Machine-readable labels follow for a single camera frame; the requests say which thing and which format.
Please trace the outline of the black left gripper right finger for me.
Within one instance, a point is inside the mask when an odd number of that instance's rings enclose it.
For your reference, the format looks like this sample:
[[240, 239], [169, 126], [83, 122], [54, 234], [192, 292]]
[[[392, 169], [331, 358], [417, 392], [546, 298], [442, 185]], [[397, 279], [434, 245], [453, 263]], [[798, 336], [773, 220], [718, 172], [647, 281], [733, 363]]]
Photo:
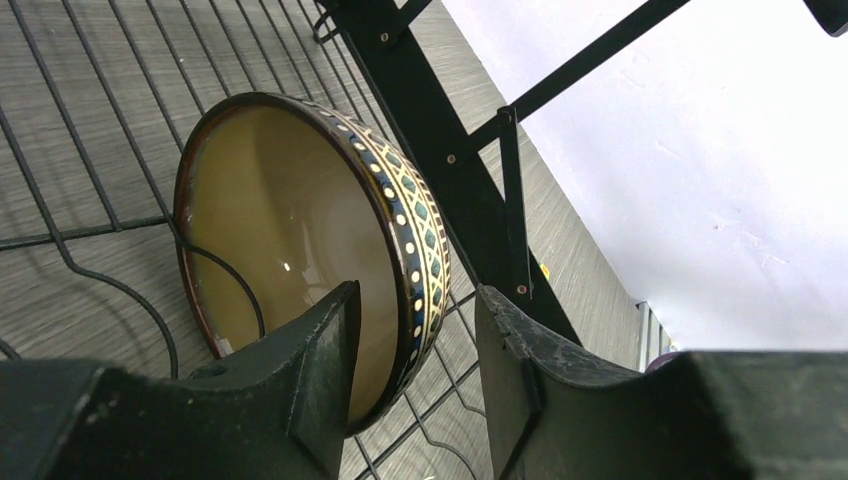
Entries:
[[481, 385], [498, 479], [843, 479], [847, 357], [687, 351], [640, 373], [482, 286]]

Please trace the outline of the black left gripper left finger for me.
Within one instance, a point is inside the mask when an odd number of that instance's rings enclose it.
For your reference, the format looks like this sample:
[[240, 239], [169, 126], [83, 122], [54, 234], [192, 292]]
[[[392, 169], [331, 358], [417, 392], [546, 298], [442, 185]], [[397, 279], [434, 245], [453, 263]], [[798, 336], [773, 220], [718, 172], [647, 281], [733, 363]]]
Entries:
[[360, 286], [180, 380], [95, 360], [1, 365], [5, 479], [334, 479]]

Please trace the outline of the black patterned rim bowl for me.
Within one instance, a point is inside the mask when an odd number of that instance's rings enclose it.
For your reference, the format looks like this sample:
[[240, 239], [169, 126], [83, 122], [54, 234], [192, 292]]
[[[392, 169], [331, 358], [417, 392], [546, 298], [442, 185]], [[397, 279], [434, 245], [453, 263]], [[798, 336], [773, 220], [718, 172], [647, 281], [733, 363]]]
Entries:
[[426, 362], [449, 306], [446, 225], [416, 166], [371, 126], [289, 95], [222, 100], [184, 146], [173, 215], [186, 297], [215, 357], [356, 281], [348, 433], [385, 416]]

